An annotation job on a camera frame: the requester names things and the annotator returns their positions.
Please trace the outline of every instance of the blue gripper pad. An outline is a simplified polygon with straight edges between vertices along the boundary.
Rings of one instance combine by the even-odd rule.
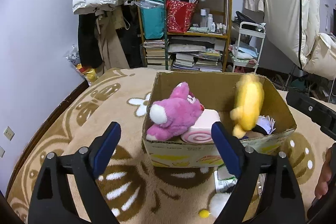
[[[112,122],[104,134],[93,140],[90,145],[89,162],[92,174],[97,179],[104,173],[112,154],[120,140],[121,128],[117,122]]]
[[[240,178],[244,161],[243,145],[236,137],[229,135],[221,122],[212,125],[211,137],[229,173]]]

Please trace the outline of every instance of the pink swirl pattern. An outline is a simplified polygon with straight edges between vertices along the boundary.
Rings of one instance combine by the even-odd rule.
[[[212,141],[210,131],[187,131],[181,135],[181,139],[186,143],[207,143]]]

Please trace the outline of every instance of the red gift bag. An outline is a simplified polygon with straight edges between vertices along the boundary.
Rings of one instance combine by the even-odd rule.
[[[184,33],[189,30],[196,3],[179,0],[167,0],[168,32]]]

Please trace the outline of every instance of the cardboard box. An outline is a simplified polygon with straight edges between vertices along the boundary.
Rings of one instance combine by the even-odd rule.
[[[205,108],[217,110],[225,128],[232,132],[233,122],[230,111],[234,108],[236,83],[239,73],[221,72],[158,72],[154,81],[148,107],[154,101],[170,96],[172,90],[181,82],[189,84],[190,91]],[[260,115],[269,115],[275,119],[276,130],[263,138],[243,140],[244,146],[251,146],[261,153],[269,153],[296,129],[296,123],[287,104],[277,92],[271,81],[258,75],[263,84],[265,98]],[[213,143],[188,144],[179,136],[169,141],[148,141],[146,131],[152,125],[147,111],[142,128],[142,140],[154,166],[172,168],[213,167],[223,164]]]

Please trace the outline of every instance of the beige blanket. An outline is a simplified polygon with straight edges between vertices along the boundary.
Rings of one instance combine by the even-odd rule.
[[[46,154],[71,154],[89,146],[111,121],[116,121],[121,125],[122,137],[97,184],[117,219],[129,224],[214,222],[212,216],[201,219],[198,215],[201,209],[208,208],[214,194],[214,169],[153,167],[142,146],[142,123],[156,72],[147,68],[109,70],[56,120],[21,168],[9,194],[8,202],[23,220]],[[333,141],[308,117],[292,108],[291,111],[298,133],[282,149],[291,155],[308,208],[325,151]],[[89,220],[74,180],[69,178],[78,213]],[[255,198],[247,217],[252,216],[257,203]]]

